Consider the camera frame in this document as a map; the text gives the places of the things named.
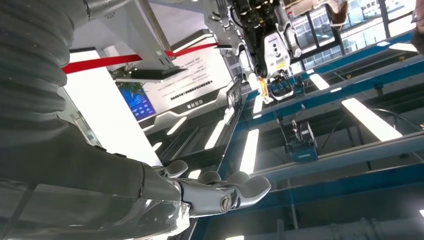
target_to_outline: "sign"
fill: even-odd
[[[137,121],[156,114],[144,90],[132,94],[129,90],[120,89],[120,93]]]
[[[213,38],[207,38],[197,45],[214,42]],[[207,104],[205,99],[199,98],[226,87],[232,80],[220,50],[213,47],[179,56],[172,62],[187,70],[163,83],[146,83],[143,86],[158,114],[179,106],[189,111]]]

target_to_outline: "bolt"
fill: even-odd
[[[231,208],[231,198],[226,195],[221,199],[221,210],[223,212],[228,212],[228,210],[230,210]]]

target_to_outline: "window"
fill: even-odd
[[[347,31],[356,25],[361,25],[368,21],[380,18],[381,15],[382,12],[378,1],[370,3],[369,0],[350,0],[349,12],[342,30]]]
[[[415,9],[414,0],[385,0],[388,19],[395,19],[412,12]]]
[[[314,36],[312,35],[311,27],[306,16],[293,21],[293,26],[296,29],[299,47],[304,53],[306,52],[305,49],[308,49],[309,46],[315,46]]]
[[[330,26],[330,20],[324,6],[311,12],[310,18],[312,19],[313,28],[315,29],[316,38],[320,46],[334,41],[333,30]]]
[[[390,36],[394,37],[409,30],[412,30],[416,27],[415,23],[411,23],[412,15],[403,17],[397,21],[388,24],[388,29],[390,30]]]
[[[386,39],[386,33],[380,18],[343,33],[341,37],[348,54]]]
[[[317,65],[324,64],[328,61],[334,60],[342,56],[339,46],[335,46],[323,52],[317,53],[311,57],[308,57],[303,60],[305,68],[312,69]]]

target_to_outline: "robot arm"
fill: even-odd
[[[74,29],[130,1],[0,1],[0,239],[150,239],[269,191],[261,177],[176,179],[187,165],[110,154],[57,118]]]

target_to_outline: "fluorescent light panel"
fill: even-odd
[[[202,170],[194,170],[192,172],[190,172],[190,174],[188,175],[189,179],[198,179],[200,176],[200,173],[202,172]]]
[[[390,44],[390,42],[388,42],[388,41],[381,41],[381,42],[377,43],[377,46],[379,46],[379,47],[385,47],[385,46],[387,46],[389,44]]]
[[[260,111],[262,111],[262,96],[258,95],[256,97],[256,99],[254,100],[254,105],[253,105],[253,113],[259,113]]]
[[[319,90],[328,89],[330,87],[330,85],[320,75],[316,73],[309,76],[309,78]]]
[[[227,237],[225,240],[245,240],[245,236],[233,236],[233,237]]]
[[[231,107],[230,109],[227,108],[227,110],[225,110],[225,115],[224,115],[225,124],[231,121],[231,118],[233,117],[234,112],[235,112],[234,107]]]
[[[158,142],[155,145],[153,145],[153,151],[158,150],[158,148],[160,148],[162,146],[162,142]]]
[[[414,45],[410,43],[396,43],[389,46],[388,48],[393,50],[400,50],[400,51],[418,52],[418,50],[414,47]]]
[[[350,98],[341,102],[372,134],[380,141],[389,141],[402,137],[396,129],[369,110],[356,98]]]
[[[218,122],[218,124],[215,127],[215,130],[213,130],[212,135],[210,135],[209,140],[207,141],[206,145],[204,146],[205,150],[211,149],[215,147],[215,144],[217,144],[218,138],[221,135],[221,132],[224,129],[226,122],[225,120],[221,120]]]
[[[256,148],[258,147],[259,129],[251,130],[247,134],[244,146],[243,158],[241,159],[240,171],[247,174],[253,173],[256,160]]]
[[[340,90],[342,90],[342,88],[341,88],[341,87],[334,88],[333,90],[331,90],[331,91],[330,91],[330,93],[335,93],[335,92],[338,92],[338,91],[340,91]]]
[[[166,135],[171,135],[173,133],[175,133],[175,131],[181,126],[181,124],[184,123],[184,121],[187,120],[187,117],[183,117],[181,118],[172,128],[171,130],[169,130],[169,132]]]

